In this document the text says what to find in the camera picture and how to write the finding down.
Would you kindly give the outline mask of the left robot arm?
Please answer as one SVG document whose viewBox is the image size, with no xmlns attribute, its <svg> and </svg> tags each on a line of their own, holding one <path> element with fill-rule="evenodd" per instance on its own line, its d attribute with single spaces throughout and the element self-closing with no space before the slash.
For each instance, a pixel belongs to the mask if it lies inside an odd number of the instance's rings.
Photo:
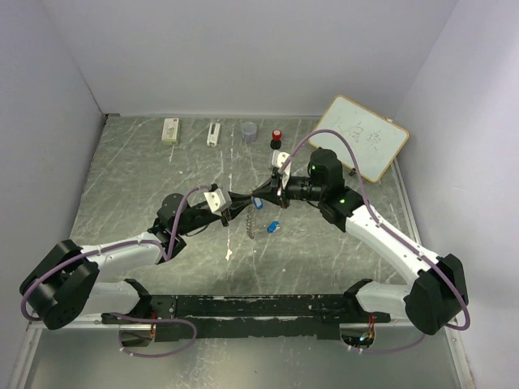
<svg viewBox="0 0 519 389">
<path fill-rule="evenodd" d="M 142 323 L 152 304 L 134 281 L 112 283 L 123 272 L 170 261 L 186 243 L 184 235 L 216 221 L 228 224 L 251 205 L 248 194 L 201 186 L 205 200 L 189 205 L 186 195 L 169 194 L 151 228 L 126 240 L 79 246 L 56 244 L 19 287 L 20 310 L 29 321 L 60 329 L 80 316 L 117 312 Z"/>
</svg>

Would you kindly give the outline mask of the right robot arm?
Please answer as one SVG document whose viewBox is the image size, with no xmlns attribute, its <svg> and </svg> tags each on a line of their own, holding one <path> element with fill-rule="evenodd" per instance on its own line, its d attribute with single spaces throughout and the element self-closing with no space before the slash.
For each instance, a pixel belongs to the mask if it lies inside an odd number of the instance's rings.
<svg viewBox="0 0 519 389">
<path fill-rule="evenodd" d="M 406 317 L 419 331 L 432 336 L 466 310 L 465 273 L 457 256 L 441 257 L 425 249 L 366 205 L 345 184 L 335 152 L 313 151 L 305 177 L 291 175 L 288 158 L 285 152 L 273 152 L 272 175 L 253 195 L 282 208 L 292 200 L 315 202 L 328 223 L 367 244 L 405 281 L 403 285 L 360 283 L 344 303 L 349 320 L 359 323 L 371 312 L 381 312 Z"/>
</svg>

